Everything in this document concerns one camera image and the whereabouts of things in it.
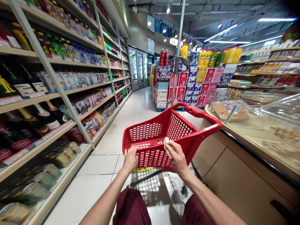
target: person's left hand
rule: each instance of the person's left hand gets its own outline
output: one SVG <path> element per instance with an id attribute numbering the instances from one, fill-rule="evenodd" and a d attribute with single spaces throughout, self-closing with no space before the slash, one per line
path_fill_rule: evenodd
<path id="1" fill-rule="evenodd" d="M 122 168 L 128 173 L 131 173 L 137 167 L 138 164 L 138 156 L 136 155 L 137 149 L 138 149 L 137 146 L 131 146 L 130 149 L 128 150 L 125 149 L 124 152 L 125 159 Z"/>

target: person's right hand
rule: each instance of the person's right hand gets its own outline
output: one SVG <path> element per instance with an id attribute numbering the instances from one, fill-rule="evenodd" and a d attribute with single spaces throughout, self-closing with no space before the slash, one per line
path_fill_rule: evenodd
<path id="1" fill-rule="evenodd" d="M 169 141 L 168 144 L 164 142 L 164 146 L 168 149 L 172 157 L 170 158 L 174 171 L 178 173 L 180 178 L 184 177 L 184 175 L 186 175 L 190 170 L 188 169 L 187 161 L 180 144 Z"/>

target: hand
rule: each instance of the hand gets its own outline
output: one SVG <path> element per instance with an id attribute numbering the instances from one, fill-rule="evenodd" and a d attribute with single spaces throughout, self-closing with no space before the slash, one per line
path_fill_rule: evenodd
<path id="1" fill-rule="evenodd" d="M 131 146 L 130 149 L 125 149 L 124 152 L 124 163 L 123 163 L 123 169 L 128 172 L 131 173 L 138 164 L 138 156 L 137 156 L 137 146 Z"/>
<path id="2" fill-rule="evenodd" d="M 180 176 L 181 179 L 184 177 L 187 173 L 189 173 L 189 169 L 187 166 L 187 161 L 185 159 L 185 155 L 182 151 L 182 148 L 180 144 L 177 144 L 173 141 L 169 141 L 167 144 L 164 142 L 164 146 L 168 149 L 170 155 L 171 155 L 171 163 L 173 165 L 173 169 L 176 173 Z"/>

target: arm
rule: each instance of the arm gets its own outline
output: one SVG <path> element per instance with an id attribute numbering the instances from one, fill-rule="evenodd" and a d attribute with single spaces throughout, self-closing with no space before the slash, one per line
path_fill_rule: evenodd
<path id="1" fill-rule="evenodd" d="M 137 149 L 137 146 L 132 146 L 128 151 L 125 149 L 122 169 L 79 225 L 107 225 L 109 223 L 121 189 L 130 173 L 138 164 Z"/>
<path id="2" fill-rule="evenodd" d="M 189 170 L 184 153 L 179 144 L 170 141 L 164 142 L 164 146 L 169 150 L 171 162 L 174 170 L 180 178 L 197 196 L 206 214 L 215 225 L 246 225 L 246 223 L 222 202 L 211 190 L 209 190 L 195 175 Z"/>

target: refrigerator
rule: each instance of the refrigerator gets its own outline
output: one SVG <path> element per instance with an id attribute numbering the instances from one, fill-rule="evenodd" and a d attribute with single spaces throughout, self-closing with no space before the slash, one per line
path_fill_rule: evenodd
<path id="1" fill-rule="evenodd" d="M 132 76 L 132 89 L 138 90 L 148 86 L 147 53 L 128 47 L 130 70 Z"/>

